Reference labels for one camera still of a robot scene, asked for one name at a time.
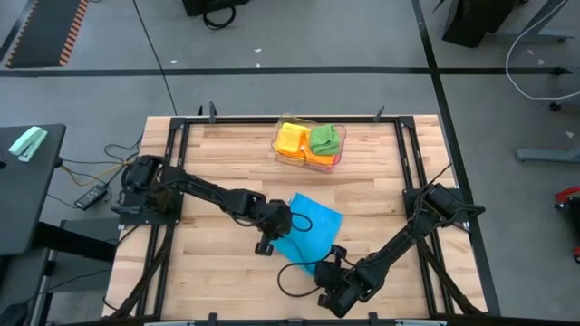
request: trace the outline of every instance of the wooden tabletop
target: wooden tabletop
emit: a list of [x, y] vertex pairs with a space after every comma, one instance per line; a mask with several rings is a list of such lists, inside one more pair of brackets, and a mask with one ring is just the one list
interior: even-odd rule
[[[147, 120], [141, 154], [163, 156], [169, 120]], [[431, 179], [449, 164], [439, 120], [435, 115], [415, 116], [415, 122], [427, 179]], [[194, 125], [189, 133], [185, 169], [222, 187], [248, 188], [268, 198], [287, 200], [299, 192], [341, 212], [343, 223], [335, 243], [348, 249], [350, 261], [357, 261], [380, 249], [406, 224], [401, 198], [404, 181], [392, 124], [344, 126], [348, 134], [343, 158], [332, 174], [276, 161], [270, 144], [274, 124]], [[405, 138], [411, 153], [407, 134]], [[439, 182], [455, 186], [450, 171]], [[142, 225], [117, 251], [107, 293], [111, 305], [119, 306], [139, 280], [149, 234], [150, 228]], [[173, 240], [162, 318], [205, 320], [210, 312], [217, 312], [222, 320], [335, 318], [316, 304], [322, 290], [300, 299], [279, 291], [276, 275], [288, 261], [276, 251], [271, 257], [255, 255], [259, 238], [255, 228], [239, 227], [218, 207], [185, 197], [183, 217]], [[448, 227], [440, 229], [440, 241], [450, 276], [475, 306], [485, 310], [468, 235]], [[439, 282], [434, 273], [431, 275], [442, 311]], [[286, 270], [282, 283], [289, 292], [314, 288], [313, 278], [294, 267]], [[155, 280], [152, 284], [150, 289], [156, 289]], [[345, 318], [365, 319], [368, 312], [378, 312], [380, 318], [428, 316], [415, 248], [394, 264], [382, 289], [367, 303], [357, 302]], [[103, 315], [110, 313], [105, 307]]]

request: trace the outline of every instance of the floor mat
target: floor mat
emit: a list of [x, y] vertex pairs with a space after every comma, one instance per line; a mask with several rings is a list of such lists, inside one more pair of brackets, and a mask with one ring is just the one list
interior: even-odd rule
[[88, 0], [36, 0], [6, 67], [66, 65], [79, 35], [87, 4]]

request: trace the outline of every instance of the plastic bin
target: plastic bin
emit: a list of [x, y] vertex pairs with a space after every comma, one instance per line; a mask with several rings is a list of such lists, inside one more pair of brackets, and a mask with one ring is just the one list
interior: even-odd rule
[[299, 119], [299, 118], [292, 116], [292, 115], [289, 115], [289, 114], [284, 114], [282, 117], [280, 117], [280, 119], [278, 120], [278, 123], [276, 124], [274, 137], [272, 138], [272, 149], [275, 152], [276, 160], [278, 160], [279, 162], [282, 162], [282, 163], [294, 165], [294, 166], [301, 167], [301, 168], [308, 168], [308, 169], [311, 169], [314, 171], [319, 171], [319, 172], [324, 172], [324, 173], [333, 172], [334, 167], [336, 167], [336, 165], [341, 161], [341, 157], [343, 155], [344, 140], [346, 139], [346, 128], [342, 125], [336, 125], [336, 124], [334, 125], [336, 127], [336, 131], [338, 132], [338, 135], [341, 139], [340, 144], [339, 144], [339, 153], [337, 155], [334, 155], [332, 158], [329, 157], [328, 163], [325, 163], [325, 162], [321, 163], [320, 161], [316, 161], [316, 160], [313, 160], [312, 158], [309, 158], [305, 154], [306, 151], [304, 148], [301, 148], [301, 150], [304, 153], [304, 156], [302, 158], [288, 156], [287, 154], [285, 154], [284, 152], [282, 152], [276, 148], [276, 140], [278, 139], [278, 134], [279, 134], [280, 130], [282, 129], [282, 126], [285, 123], [292, 123], [295, 125], [306, 127], [308, 129], [312, 129], [314, 127], [322, 125], [321, 123], [317, 123], [317, 122], [313, 122], [313, 121], [309, 121], [309, 120], [304, 120], [304, 119]]

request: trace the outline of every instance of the concrete floor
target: concrete floor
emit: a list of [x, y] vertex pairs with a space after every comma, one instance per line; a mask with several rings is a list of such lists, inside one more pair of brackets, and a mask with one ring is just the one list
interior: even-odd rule
[[[420, 0], [439, 67], [502, 67], [510, 43], [492, 37], [478, 49], [440, 38], [449, 8]], [[545, 1], [519, 7], [502, 30], [522, 28]], [[25, 0], [0, 2], [0, 40], [8, 35]], [[187, 18], [179, 1], [137, 0], [165, 69], [299, 66], [427, 67], [413, 7], [408, 0], [253, 0], [239, 7], [235, 23], [209, 31]], [[566, 5], [550, 27], [580, 35], [580, 2]], [[517, 67], [580, 66], [580, 39], [523, 44]], [[131, 0], [91, 3], [66, 67], [49, 70], [158, 69]], [[443, 75], [443, 88], [469, 183], [478, 204], [485, 247], [503, 315], [580, 321], [580, 283], [571, 248], [578, 239], [553, 209], [554, 193], [576, 185], [576, 166], [520, 164], [518, 147], [569, 149], [580, 138], [580, 109], [561, 112], [521, 96], [503, 75]], [[528, 92], [556, 96], [577, 91], [573, 76], [518, 75]], [[169, 76], [178, 114], [197, 114], [214, 101], [220, 114], [291, 112], [439, 114], [428, 74], [271, 74]], [[172, 115], [161, 76], [0, 78], [0, 126], [64, 123], [62, 156], [106, 158], [108, 143], [132, 144], [151, 115]], [[577, 136], [566, 135], [572, 132]], [[98, 173], [99, 166], [76, 166]], [[113, 190], [119, 190], [115, 184]], [[72, 202], [82, 190], [61, 171], [50, 193]], [[88, 212], [47, 199], [43, 221], [112, 216], [110, 204]], [[55, 297], [51, 321], [98, 318], [104, 292]]]

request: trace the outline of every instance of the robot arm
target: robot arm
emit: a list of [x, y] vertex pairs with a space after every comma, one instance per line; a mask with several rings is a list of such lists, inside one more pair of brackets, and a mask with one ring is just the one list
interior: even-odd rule
[[318, 262], [314, 269], [316, 284], [325, 290], [318, 305], [329, 309], [337, 317], [344, 317], [357, 301], [369, 301], [384, 285], [389, 268], [436, 227], [452, 225], [461, 214], [478, 215], [485, 211], [481, 206], [461, 203], [442, 185], [428, 185], [416, 203], [416, 212], [381, 250], [341, 268], [346, 249], [334, 245], [331, 254], [334, 262]]
[[147, 210], [166, 215], [175, 209], [172, 198], [185, 193], [219, 206], [241, 226], [259, 229], [262, 239], [256, 244], [255, 253], [262, 255], [271, 255], [274, 248], [270, 241], [289, 234], [292, 229], [292, 213], [283, 200], [266, 202], [263, 194], [251, 190], [224, 189], [188, 174], [183, 168], [171, 167], [160, 157], [137, 158], [123, 179], [128, 193], [144, 199], [141, 206], [115, 207], [113, 210], [119, 214]]

